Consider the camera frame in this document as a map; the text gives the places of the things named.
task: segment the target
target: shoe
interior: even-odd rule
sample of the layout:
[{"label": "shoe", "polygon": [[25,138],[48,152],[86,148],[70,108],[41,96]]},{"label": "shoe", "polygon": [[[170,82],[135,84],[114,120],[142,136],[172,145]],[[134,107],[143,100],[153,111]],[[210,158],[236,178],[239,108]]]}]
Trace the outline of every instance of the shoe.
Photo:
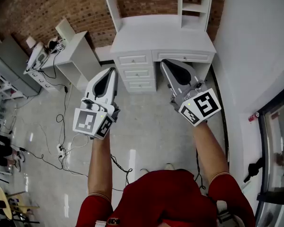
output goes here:
[{"label": "shoe", "polygon": [[21,151],[17,152],[16,158],[22,163],[25,162],[25,156]]},{"label": "shoe", "polygon": [[15,160],[14,167],[17,169],[18,172],[21,172],[21,165],[19,160]]},{"label": "shoe", "polygon": [[145,168],[141,169],[141,170],[140,170],[140,177],[146,175],[148,172],[149,172],[149,170],[147,170],[147,169],[145,169]]},{"label": "shoe", "polygon": [[167,163],[164,167],[164,170],[170,170],[170,171],[174,171],[175,168],[171,163]]}]

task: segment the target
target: tiled floor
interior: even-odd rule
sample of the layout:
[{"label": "tiled floor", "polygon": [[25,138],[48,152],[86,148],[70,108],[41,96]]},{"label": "tiled floor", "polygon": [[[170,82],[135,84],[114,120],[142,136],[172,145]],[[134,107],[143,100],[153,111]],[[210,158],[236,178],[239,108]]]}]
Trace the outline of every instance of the tiled floor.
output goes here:
[{"label": "tiled floor", "polygon": [[[214,87],[211,75],[208,75],[207,79],[208,87]],[[111,152],[124,169],[128,169],[129,164],[134,166],[134,171],[129,174],[130,180],[139,178],[141,168],[158,170],[166,163],[172,163],[175,168],[187,169],[195,175],[197,173],[191,126],[169,105],[171,93],[159,71],[157,87],[156,93],[130,95],[123,83],[119,82],[115,102],[121,112],[117,123],[111,129]],[[72,131],[73,113],[75,107],[80,105],[81,97],[82,94],[73,88],[65,116],[66,148],[76,135]],[[39,96],[17,110],[17,121],[12,136],[13,144],[24,147],[39,157],[44,154],[44,159],[57,167],[61,167],[56,149],[61,123],[56,122],[56,116],[64,111],[63,101],[63,92],[49,94],[42,91]],[[25,102],[26,100],[22,99],[17,101],[19,106]],[[7,126],[11,124],[12,112],[13,110],[9,110],[7,113]],[[210,118],[208,125],[224,147],[221,113]],[[73,147],[84,145],[86,140],[86,136],[77,136]],[[88,174],[91,143],[89,140],[87,146],[71,152],[68,160],[69,169]],[[40,209],[34,211],[35,218],[42,222],[38,226],[75,226],[80,206],[88,192],[87,177],[58,170],[31,154],[26,154],[21,173],[14,171],[14,175],[8,179],[10,184],[0,183],[7,192],[20,192],[27,188],[32,203],[40,206]],[[124,185],[125,173],[113,165],[114,188],[122,190]],[[122,192],[113,190],[114,208],[121,196]]]}]

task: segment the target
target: red brick wall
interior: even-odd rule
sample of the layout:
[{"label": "red brick wall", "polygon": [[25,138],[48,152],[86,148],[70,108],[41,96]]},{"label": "red brick wall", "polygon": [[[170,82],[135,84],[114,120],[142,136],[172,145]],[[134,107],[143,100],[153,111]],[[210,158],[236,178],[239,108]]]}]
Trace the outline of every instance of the red brick wall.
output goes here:
[{"label": "red brick wall", "polygon": [[[119,1],[121,16],[146,14],[176,14],[178,0]],[[214,40],[224,0],[213,0],[208,33]],[[32,36],[47,43],[57,36],[56,25],[67,18],[77,32],[89,31],[91,47],[112,44],[115,28],[105,0],[0,0],[0,36],[13,34],[27,51],[25,40]]]}]

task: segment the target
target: red shirt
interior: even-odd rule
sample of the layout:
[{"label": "red shirt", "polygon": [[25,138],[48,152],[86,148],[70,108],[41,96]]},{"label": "red shirt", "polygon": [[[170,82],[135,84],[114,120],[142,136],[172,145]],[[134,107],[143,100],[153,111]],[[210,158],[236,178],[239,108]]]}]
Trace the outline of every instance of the red shirt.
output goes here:
[{"label": "red shirt", "polygon": [[162,222],[171,227],[212,227],[216,226],[217,200],[225,201],[229,213],[240,217],[245,227],[255,226],[252,209],[231,175],[214,178],[206,197],[190,172],[162,170],[126,186],[115,211],[107,199],[87,197],[77,227],[93,227],[97,220],[110,218],[119,219],[120,227],[157,227]]}]

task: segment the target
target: sticker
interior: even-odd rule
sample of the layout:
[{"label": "sticker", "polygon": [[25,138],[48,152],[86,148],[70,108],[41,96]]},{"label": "sticker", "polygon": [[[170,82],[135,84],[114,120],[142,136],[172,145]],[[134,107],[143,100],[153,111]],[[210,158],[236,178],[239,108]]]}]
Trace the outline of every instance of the sticker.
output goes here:
[{"label": "sticker", "polygon": [[193,114],[186,106],[183,106],[181,114],[184,115],[193,125],[198,123],[200,119]]},{"label": "sticker", "polygon": [[92,133],[96,115],[97,114],[93,112],[80,111],[76,129],[79,131],[85,131],[88,133]]},{"label": "sticker", "polygon": [[109,130],[110,126],[112,125],[113,121],[106,117],[105,120],[103,121],[102,125],[100,126],[100,128],[97,131],[97,135],[104,137],[107,133],[107,131]]},{"label": "sticker", "polygon": [[194,102],[199,108],[203,117],[206,117],[219,109],[218,105],[215,103],[213,97],[209,92],[206,92],[194,98]]}]

